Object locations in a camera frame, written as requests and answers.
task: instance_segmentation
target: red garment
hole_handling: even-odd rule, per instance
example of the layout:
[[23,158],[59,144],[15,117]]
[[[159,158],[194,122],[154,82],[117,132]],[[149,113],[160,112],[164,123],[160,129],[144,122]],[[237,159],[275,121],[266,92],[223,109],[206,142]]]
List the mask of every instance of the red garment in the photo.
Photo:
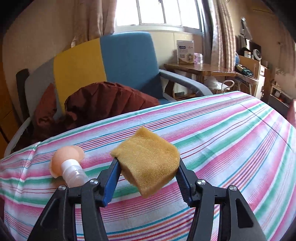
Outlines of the red garment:
[[65,116],[53,119],[57,111],[54,85],[50,84],[38,104],[32,123],[33,136],[21,138],[20,150],[68,130],[120,114],[159,105],[156,98],[128,86],[99,82],[80,88],[65,101]]

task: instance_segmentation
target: metal screw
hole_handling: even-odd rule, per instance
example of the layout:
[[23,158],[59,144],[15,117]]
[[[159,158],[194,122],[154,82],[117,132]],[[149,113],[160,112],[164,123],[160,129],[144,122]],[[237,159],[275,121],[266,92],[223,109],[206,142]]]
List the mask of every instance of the metal screw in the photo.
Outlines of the metal screw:
[[197,180],[197,184],[199,184],[199,185],[205,185],[205,180],[203,180],[203,179],[198,179],[198,180]]
[[91,185],[96,185],[96,184],[99,183],[99,181],[98,181],[97,179],[91,179],[91,180],[89,181],[89,183],[90,183]]
[[237,190],[237,187],[235,186],[235,185],[230,185],[229,186],[229,189],[231,190],[231,191],[236,191]]
[[66,189],[66,185],[61,185],[61,186],[58,187],[58,189],[60,191],[64,191]]

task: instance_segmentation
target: armchair armrest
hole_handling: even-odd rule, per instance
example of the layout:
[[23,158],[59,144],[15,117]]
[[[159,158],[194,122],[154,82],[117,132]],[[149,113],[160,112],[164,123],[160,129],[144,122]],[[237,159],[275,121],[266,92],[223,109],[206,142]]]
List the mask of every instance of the armchair armrest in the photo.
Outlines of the armchair armrest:
[[25,129],[29,126],[31,122],[31,118],[29,117],[28,119],[25,120],[25,122],[21,125],[21,127],[17,130],[11,141],[8,143],[8,146],[5,149],[4,152],[4,157],[7,157],[11,154],[12,149],[15,147],[17,142],[19,141],[21,135],[25,131]]
[[161,77],[192,90],[196,96],[207,96],[213,94],[208,87],[190,78],[163,69],[160,69],[159,72]]

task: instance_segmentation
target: box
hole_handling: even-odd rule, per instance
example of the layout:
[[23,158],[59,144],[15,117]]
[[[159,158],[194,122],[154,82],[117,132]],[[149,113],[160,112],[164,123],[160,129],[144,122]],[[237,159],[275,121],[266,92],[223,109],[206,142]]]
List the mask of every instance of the box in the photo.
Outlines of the box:
[[194,65],[194,41],[177,40],[178,64]]
[[244,56],[239,56],[239,64],[247,67],[255,76],[255,79],[259,78],[260,63],[259,61]]

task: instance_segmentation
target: yellow cushion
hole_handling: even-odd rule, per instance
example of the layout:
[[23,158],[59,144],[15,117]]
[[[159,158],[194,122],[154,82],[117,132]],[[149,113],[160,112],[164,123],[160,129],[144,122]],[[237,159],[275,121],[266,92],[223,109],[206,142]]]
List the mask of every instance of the yellow cushion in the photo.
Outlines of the yellow cushion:
[[100,39],[58,54],[54,58],[54,79],[63,112],[64,103],[71,94],[89,84],[106,81]]

